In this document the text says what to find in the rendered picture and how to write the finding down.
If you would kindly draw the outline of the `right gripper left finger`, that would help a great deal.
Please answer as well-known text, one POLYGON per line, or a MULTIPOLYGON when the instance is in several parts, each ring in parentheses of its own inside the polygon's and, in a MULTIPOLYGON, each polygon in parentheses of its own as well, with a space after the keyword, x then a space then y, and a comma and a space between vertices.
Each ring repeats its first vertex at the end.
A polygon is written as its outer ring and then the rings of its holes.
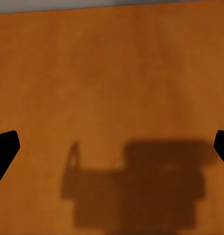
POLYGON ((16 130, 0 134, 0 180, 20 149, 16 130))

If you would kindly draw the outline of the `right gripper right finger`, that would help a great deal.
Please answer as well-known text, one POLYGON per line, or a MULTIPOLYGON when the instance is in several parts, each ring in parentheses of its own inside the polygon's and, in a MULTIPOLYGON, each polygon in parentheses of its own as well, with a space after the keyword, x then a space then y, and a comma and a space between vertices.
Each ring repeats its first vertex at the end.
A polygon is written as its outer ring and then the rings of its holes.
POLYGON ((224 131, 219 130, 214 141, 214 148, 224 161, 224 131))

